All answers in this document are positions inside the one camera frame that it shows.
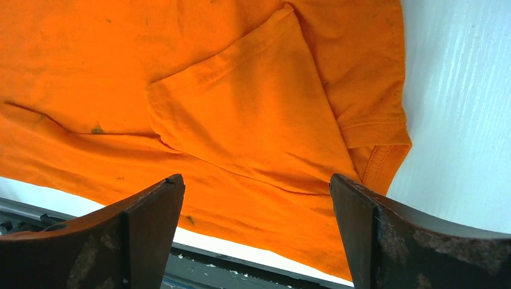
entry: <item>dark stain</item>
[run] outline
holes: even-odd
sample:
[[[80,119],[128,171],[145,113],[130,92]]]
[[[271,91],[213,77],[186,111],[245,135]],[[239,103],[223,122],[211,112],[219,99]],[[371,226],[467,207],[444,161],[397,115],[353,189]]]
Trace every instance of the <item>dark stain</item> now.
[[[195,226],[195,221],[193,221],[192,216],[186,216],[186,219],[192,223],[193,226]]]
[[[103,129],[101,128],[101,125],[99,125],[99,124],[97,124],[96,126],[94,126],[90,132],[91,132],[92,134],[104,134],[104,133],[105,133],[105,132],[103,131]]]
[[[43,121],[43,119],[45,119],[45,118],[46,118],[46,115],[41,114],[39,116],[39,118],[36,120],[36,122],[34,122],[34,124],[32,125],[32,129],[35,129],[37,127],[37,125],[40,124]]]
[[[394,5],[394,1],[392,0],[376,0],[374,1],[377,6],[388,6],[388,5]]]
[[[422,247],[447,254],[460,261],[481,267],[496,275],[511,255],[511,246],[505,239],[453,238],[426,231],[416,231],[413,238]]]
[[[179,29],[179,32],[181,33],[181,35],[183,35],[183,31],[184,31],[183,21],[180,16],[180,15],[184,15],[183,0],[179,0],[176,2],[176,10],[177,10],[177,15],[178,15],[176,17],[177,28]]]
[[[406,248],[404,239],[398,236],[394,226],[390,223],[388,216],[380,210],[379,216],[379,228],[378,228],[378,242],[381,245],[381,250],[391,257],[394,262],[400,261],[403,265],[406,263],[406,256],[409,251]]]
[[[424,274],[417,276],[417,289],[432,289],[431,282]]]

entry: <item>white surface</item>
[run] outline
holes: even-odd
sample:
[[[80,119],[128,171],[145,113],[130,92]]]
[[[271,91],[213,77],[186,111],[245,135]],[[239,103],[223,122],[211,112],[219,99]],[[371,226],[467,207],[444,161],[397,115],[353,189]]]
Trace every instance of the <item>white surface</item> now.
[[[403,7],[404,106],[414,147],[389,196],[447,220],[511,232],[511,1],[403,0]],[[0,195],[75,216],[101,207],[30,186],[0,179]],[[272,252],[182,229],[175,241],[343,282]]]

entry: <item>orange t-shirt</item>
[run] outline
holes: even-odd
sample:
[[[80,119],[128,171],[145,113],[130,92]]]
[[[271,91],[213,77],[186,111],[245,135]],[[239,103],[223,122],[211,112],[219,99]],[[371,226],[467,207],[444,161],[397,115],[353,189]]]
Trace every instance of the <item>orange t-shirt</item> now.
[[[410,149],[399,0],[3,1],[0,175],[108,205],[174,173],[179,226],[351,279],[328,182]]]

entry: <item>dark metal jaw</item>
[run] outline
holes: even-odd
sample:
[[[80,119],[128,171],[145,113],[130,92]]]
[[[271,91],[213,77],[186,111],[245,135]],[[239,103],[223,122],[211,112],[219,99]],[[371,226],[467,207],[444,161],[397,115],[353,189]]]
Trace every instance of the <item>dark metal jaw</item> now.
[[[0,238],[4,288],[159,288],[184,184],[174,175],[43,232]]]
[[[511,235],[433,217],[343,175],[330,193],[356,289],[511,288]]]

